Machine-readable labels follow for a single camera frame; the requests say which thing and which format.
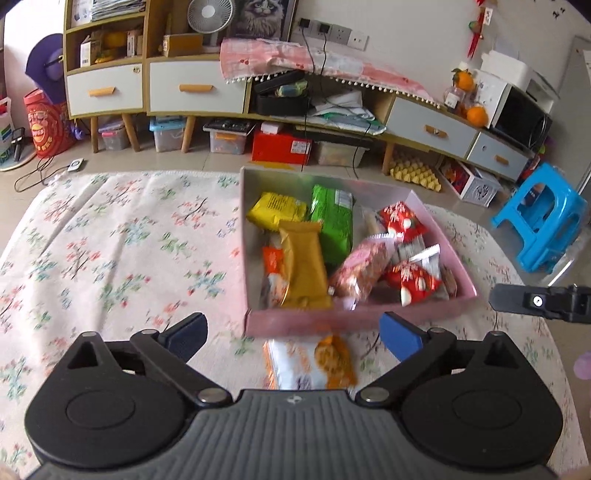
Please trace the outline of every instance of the plastic storage box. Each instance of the plastic storage box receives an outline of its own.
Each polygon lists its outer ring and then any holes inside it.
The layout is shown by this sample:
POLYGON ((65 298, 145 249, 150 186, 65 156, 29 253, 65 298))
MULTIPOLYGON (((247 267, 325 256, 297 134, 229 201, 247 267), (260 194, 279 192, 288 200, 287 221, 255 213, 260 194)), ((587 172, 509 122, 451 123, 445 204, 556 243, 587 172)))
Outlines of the plastic storage box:
POLYGON ((246 139, 254 128, 254 122, 220 119, 209 122, 203 130, 209 132, 209 150, 212 153, 242 155, 246 139))
POLYGON ((107 150, 123 150, 129 147, 129 137, 123 120, 107 123, 99 128, 100 136, 107 150))
POLYGON ((187 119, 182 116, 153 117, 150 120, 150 131, 154 133, 156 152, 180 150, 186 123, 187 119))
POLYGON ((357 168, 359 167, 363 154, 367 152, 368 149, 331 142, 316 142, 313 150, 318 165, 357 168))
POLYGON ((247 336, 276 338, 348 330, 372 330, 378 328, 379 318, 384 312, 395 312, 409 322, 419 324, 429 320, 453 318, 469 311, 472 302, 477 301, 476 288, 462 261, 441 227, 410 189, 371 181, 338 179, 261 167, 243 167, 240 185, 241 251, 246 252, 241 262, 247 303, 245 315, 247 336), (375 288, 369 300, 358 304, 354 310, 337 306, 333 310, 265 309, 261 303, 264 280, 262 247, 266 244, 268 237, 263 230, 246 219, 246 212, 256 204, 263 192, 277 192, 309 203, 312 198, 312 189, 317 184, 351 192, 359 205, 375 210, 399 201, 405 202, 427 227, 427 233, 423 235, 426 245, 440 245, 440 262, 454 275, 457 282, 457 297, 449 301, 425 301, 402 307, 399 303, 392 303, 390 289, 380 291, 375 288))

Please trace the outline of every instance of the pink box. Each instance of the pink box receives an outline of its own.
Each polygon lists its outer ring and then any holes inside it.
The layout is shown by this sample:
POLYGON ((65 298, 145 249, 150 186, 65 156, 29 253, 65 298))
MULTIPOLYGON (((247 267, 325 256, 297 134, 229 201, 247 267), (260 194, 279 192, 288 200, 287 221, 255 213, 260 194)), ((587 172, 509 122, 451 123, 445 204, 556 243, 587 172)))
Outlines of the pink box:
POLYGON ((469 309, 470 304, 478 296, 472 280, 441 227, 410 189, 371 181, 338 179, 258 167, 244 167, 241 170, 240 185, 242 252, 247 304, 245 334, 247 336, 276 338, 374 330, 378 328, 379 318, 384 312, 396 312, 409 322, 420 324, 429 320, 458 316, 469 309), (428 247, 440 244, 440 261, 442 265, 451 269, 456 278, 457 297, 449 301, 433 300, 402 307, 400 304, 381 303, 380 295, 374 295, 372 292, 370 301, 357 305, 353 311, 264 309, 261 305, 264 279, 262 247, 265 245, 266 234, 246 220, 245 215, 263 192, 289 195, 309 205, 312 188, 317 184, 351 192, 359 204, 375 210, 399 201, 405 202, 428 229, 428 233, 423 236, 425 244, 428 247))

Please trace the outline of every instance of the wooden cabinet leg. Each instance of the wooden cabinet leg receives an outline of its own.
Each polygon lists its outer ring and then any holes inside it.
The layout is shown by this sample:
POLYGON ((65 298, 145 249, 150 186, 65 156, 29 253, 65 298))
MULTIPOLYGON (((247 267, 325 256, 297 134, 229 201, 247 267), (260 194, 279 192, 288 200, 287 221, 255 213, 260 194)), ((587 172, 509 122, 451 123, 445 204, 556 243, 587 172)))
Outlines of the wooden cabinet leg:
POLYGON ((99 152, 99 118, 90 117, 90 141, 92 143, 92 153, 99 152))
POLYGON ((394 147, 396 146, 393 142, 386 144, 386 153, 384 153, 384 163, 382 164, 382 173, 384 175, 390 175, 390 161, 394 155, 394 147))
POLYGON ((135 133, 134 122, 131 119, 131 115, 128 113, 123 113, 121 115, 121 118, 123 119, 123 123, 125 124, 125 131, 127 132, 127 136, 129 137, 129 141, 131 142, 131 146, 134 148, 134 151, 141 151, 141 148, 139 147, 138 136, 135 133))
POLYGON ((185 133, 183 135, 183 146, 181 147, 181 152, 183 153, 187 153, 191 147, 193 130, 195 130, 195 117, 193 115, 189 115, 187 117, 187 125, 185 125, 185 133))

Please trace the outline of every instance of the pink snack package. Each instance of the pink snack package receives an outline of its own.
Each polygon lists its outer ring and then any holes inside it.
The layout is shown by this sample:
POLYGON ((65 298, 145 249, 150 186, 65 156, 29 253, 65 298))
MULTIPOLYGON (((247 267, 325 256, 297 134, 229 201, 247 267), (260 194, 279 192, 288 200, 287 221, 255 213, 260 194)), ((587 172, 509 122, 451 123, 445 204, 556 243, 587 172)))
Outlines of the pink snack package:
POLYGON ((366 238, 330 278, 329 283, 335 289, 335 295, 367 300, 395 251, 396 240, 391 236, 366 238))

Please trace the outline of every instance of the white device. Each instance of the white device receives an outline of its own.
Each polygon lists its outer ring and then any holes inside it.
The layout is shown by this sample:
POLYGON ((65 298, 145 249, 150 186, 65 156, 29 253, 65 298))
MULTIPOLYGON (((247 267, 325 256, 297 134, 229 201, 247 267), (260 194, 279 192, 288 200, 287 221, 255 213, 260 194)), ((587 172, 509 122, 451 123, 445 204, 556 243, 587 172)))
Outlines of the white device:
POLYGON ((82 166, 82 162, 84 162, 84 158, 77 158, 70 163, 68 167, 68 171, 76 171, 82 166))
POLYGON ((542 75, 530 66, 495 50, 482 55, 483 72, 492 73, 525 92, 547 114, 552 113, 558 93, 542 75))
POLYGON ((189 26, 197 33, 210 35, 209 46, 204 46, 206 53, 217 53, 217 34, 226 28, 234 17, 232 0, 191 0, 187 9, 189 26))

